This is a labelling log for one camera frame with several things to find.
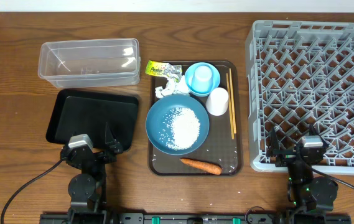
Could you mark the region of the orange carrot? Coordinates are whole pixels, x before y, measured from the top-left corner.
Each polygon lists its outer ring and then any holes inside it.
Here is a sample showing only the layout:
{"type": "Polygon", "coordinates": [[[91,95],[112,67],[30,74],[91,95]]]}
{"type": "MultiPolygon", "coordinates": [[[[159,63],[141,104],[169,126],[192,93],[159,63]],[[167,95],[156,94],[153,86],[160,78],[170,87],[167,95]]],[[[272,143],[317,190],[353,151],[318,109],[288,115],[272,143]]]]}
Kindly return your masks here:
{"type": "Polygon", "coordinates": [[[190,167],[194,167],[196,169],[200,169],[202,171],[208,172],[213,175],[220,175],[222,172],[222,168],[218,165],[207,163],[207,162],[202,162],[202,161],[196,161],[193,159],[186,159],[186,158],[181,158],[180,161],[190,167]]]}

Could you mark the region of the white tissue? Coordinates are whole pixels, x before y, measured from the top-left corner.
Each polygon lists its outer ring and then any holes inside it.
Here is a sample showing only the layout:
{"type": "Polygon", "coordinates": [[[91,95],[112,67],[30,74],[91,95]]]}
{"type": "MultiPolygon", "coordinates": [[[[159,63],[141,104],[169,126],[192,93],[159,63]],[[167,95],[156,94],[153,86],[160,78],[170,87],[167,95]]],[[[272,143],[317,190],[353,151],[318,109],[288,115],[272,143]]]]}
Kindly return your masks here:
{"type": "Polygon", "coordinates": [[[183,75],[179,82],[174,79],[168,79],[165,87],[159,86],[155,88],[155,96],[157,98],[164,98],[169,95],[189,95],[190,90],[185,82],[183,75]]]}

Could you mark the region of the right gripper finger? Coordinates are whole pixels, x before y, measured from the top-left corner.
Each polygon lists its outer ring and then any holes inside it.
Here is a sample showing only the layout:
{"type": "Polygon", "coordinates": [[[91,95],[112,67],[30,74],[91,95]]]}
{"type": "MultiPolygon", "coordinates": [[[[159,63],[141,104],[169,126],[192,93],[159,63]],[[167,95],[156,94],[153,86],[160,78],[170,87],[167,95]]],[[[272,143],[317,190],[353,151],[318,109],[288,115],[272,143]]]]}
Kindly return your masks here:
{"type": "Polygon", "coordinates": [[[275,128],[272,128],[272,130],[269,133],[269,136],[270,136],[270,145],[269,148],[267,149],[266,156],[275,157],[280,153],[279,140],[277,138],[275,128]]]}
{"type": "Polygon", "coordinates": [[[325,141],[314,126],[309,127],[308,146],[328,146],[329,143],[325,141]]]}

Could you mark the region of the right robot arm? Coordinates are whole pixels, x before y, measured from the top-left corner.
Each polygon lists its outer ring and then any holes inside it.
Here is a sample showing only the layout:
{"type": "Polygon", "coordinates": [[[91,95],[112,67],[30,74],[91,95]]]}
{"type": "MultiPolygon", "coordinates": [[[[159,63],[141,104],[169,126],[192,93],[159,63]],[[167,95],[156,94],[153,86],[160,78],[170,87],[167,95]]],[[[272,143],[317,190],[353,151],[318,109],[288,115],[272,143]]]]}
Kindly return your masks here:
{"type": "Polygon", "coordinates": [[[338,184],[324,176],[314,177],[312,166],[318,164],[328,143],[313,128],[302,136],[292,149],[282,149],[275,129],[270,132],[270,146],[266,153],[276,159],[276,167],[287,167],[287,194],[294,208],[275,216],[275,223],[326,223],[326,213],[333,210],[338,184]]]}

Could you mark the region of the pile of white rice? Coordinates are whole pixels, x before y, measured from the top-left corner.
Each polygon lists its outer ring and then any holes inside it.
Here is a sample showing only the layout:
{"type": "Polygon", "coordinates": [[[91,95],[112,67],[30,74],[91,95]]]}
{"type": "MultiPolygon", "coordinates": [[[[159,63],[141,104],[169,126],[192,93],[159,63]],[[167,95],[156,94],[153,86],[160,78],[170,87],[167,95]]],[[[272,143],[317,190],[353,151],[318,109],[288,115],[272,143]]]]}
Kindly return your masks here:
{"type": "Polygon", "coordinates": [[[163,123],[169,134],[162,138],[168,148],[181,151],[190,148],[200,133],[200,121],[190,108],[172,108],[166,112],[163,123]]]}

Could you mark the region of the dark blue plate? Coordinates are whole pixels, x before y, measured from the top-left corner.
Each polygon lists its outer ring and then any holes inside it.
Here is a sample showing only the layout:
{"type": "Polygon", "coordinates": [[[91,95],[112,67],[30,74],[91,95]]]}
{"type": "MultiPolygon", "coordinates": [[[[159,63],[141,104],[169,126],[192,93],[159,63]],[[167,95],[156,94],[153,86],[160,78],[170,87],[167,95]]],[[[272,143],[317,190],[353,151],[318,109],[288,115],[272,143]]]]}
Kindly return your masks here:
{"type": "Polygon", "coordinates": [[[146,117],[146,133],[149,141],[161,152],[173,156],[181,156],[194,152],[205,142],[209,131],[210,119],[206,109],[198,100],[187,95],[170,95],[157,100],[151,106],[146,117]],[[165,114],[172,108],[177,107],[190,108],[200,121],[200,133],[197,140],[190,148],[181,151],[168,148],[165,144],[165,140],[162,138],[163,134],[169,134],[169,130],[163,123],[165,114]]]}

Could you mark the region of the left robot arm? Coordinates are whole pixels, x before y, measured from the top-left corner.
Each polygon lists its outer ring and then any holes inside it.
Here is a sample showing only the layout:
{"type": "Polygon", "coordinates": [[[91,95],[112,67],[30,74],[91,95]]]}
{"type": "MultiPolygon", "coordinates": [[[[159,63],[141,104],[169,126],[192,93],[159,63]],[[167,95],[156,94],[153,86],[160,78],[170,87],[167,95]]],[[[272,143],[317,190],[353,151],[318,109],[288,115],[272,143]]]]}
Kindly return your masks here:
{"type": "Polygon", "coordinates": [[[81,171],[68,184],[70,208],[64,223],[117,223],[117,214],[107,209],[105,165],[115,162],[123,152],[121,143],[105,125],[105,149],[93,152],[87,134],[72,136],[60,152],[60,158],[81,171]]]}

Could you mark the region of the yellow foil snack wrapper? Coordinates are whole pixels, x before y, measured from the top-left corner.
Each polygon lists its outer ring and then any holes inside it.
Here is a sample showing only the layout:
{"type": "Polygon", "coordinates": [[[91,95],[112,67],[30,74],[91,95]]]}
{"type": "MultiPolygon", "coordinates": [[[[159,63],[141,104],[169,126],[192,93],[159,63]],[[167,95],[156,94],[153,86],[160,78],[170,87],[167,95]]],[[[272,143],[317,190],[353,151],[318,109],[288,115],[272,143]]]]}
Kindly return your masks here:
{"type": "Polygon", "coordinates": [[[146,65],[145,73],[155,77],[180,78],[182,75],[182,66],[150,60],[146,65]]]}

